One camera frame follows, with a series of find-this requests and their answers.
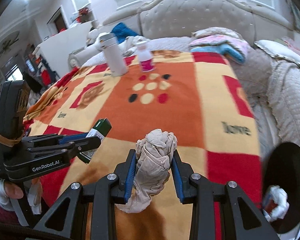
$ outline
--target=black dot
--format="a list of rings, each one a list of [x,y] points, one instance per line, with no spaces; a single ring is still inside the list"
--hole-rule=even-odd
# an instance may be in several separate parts
[[[138,94],[132,94],[129,97],[129,102],[132,103],[132,102],[136,101],[137,97],[138,97]]]
[[[165,80],[168,80],[170,77],[171,77],[171,75],[170,74],[164,74],[164,75],[162,75],[161,76],[163,79],[165,79]]]

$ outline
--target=pink label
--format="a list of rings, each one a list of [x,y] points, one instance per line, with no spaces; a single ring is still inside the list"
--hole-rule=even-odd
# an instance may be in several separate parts
[[[141,71],[142,72],[148,72],[151,70],[154,70],[154,64],[152,63],[152,59],[146,60],[146,61],[141,61]]]

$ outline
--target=silver screw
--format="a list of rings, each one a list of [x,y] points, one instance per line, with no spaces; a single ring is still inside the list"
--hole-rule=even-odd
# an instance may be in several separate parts
[[[72,189],[78,189],[80,187],[80,184],[78,182],[74,182],[71,184]]]
[[[107,179],[109,180],[114,180],[117,178],[117,175],[115,175],[114,173],[110,173],[108,176],[107,176]]]
[[[238,184],[235,181],[231,180],[228,182],[228,185],[229,185],[229,187],[235,188],[235,187],[237,187]]]
[[[198,173],[192,173],[192,174],[191,174],[191,178],[192,178],[192,179],[200,179],[200,178],[201,178],[201,175],[198,174]]]

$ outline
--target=human thumb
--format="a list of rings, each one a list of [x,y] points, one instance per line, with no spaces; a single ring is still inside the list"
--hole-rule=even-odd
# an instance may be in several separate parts
[[[4,191],[6,192],[7,196],[12,199],[20,199],[23,197],[22,189],[10,181],[5,180]]]

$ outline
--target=tufted headboard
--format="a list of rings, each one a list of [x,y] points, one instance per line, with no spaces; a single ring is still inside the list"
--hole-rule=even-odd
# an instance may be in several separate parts
[[[191,36],[196,30],[225,27],[253,44],[261,39],[293,37],[292,24],[273,10],[237,0],[153,0],[139,8],[118,11],[103,22],[118,22],[149,39]]]

